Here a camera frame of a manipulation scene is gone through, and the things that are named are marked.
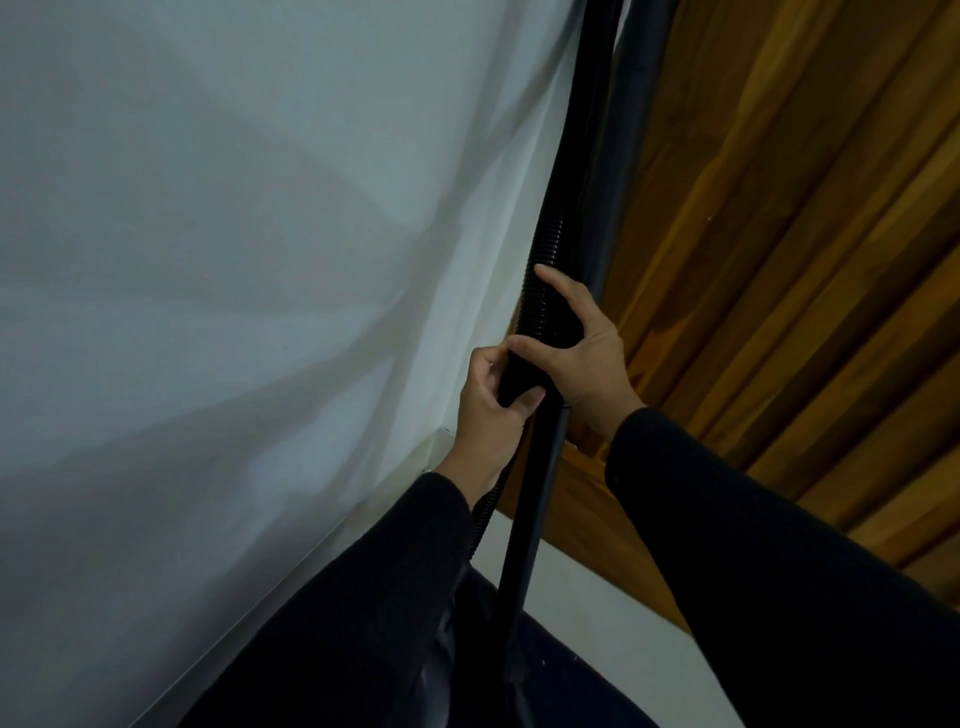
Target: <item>black sleeve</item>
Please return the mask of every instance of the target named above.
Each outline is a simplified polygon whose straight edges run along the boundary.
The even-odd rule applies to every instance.
[[[467,501],[422,475],[256,634],[181,725],[389,725],[468,558]]]
[[[960,725],[960,617],[663,414],[607,482],[748,728]]]

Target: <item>person's right arm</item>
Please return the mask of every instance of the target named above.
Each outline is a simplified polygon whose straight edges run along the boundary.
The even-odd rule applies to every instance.
[[[548,268],[585,338],[511,337],[612,440],[607,482],[744,723],[958,725],[960,617],[645,408],[615,326]]]

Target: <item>person's right hand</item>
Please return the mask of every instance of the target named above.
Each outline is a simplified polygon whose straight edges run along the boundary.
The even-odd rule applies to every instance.
[[[627,378],[623,342],[582,283],[555,268],[536,265],[537,277],[557,289],[584,325],[584,338],[571,349],[553,349],[537,339],[514,334],[511,352],[550,375],[557,389],[597,433],[612,440],[627,415],[646,406]]]

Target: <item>person's left hand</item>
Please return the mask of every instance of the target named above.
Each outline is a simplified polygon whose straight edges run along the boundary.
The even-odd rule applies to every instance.
[[[507,365],[504,344],[474,349],[470,355],[467,383],[460,391],[460,412],[453,448],[434,473],[451,480],[464,494],[470,508],[496,483],[523,434],[523,423],[543,400],[543,387],[534,387],[509,407],[496,401],[500,377]]]

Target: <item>person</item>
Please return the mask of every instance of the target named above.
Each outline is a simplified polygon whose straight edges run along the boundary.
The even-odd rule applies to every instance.
[[[473,352],[443,463],[267,622],[183,724],[373,726],[402,713],[468,559],[470,508],[543,397],[497,404],[513,352],[612,441],[607,484],[748,728],[960,725],[960,617],[645,407],[586,287],[537,275],[583,340],[510,336]]]

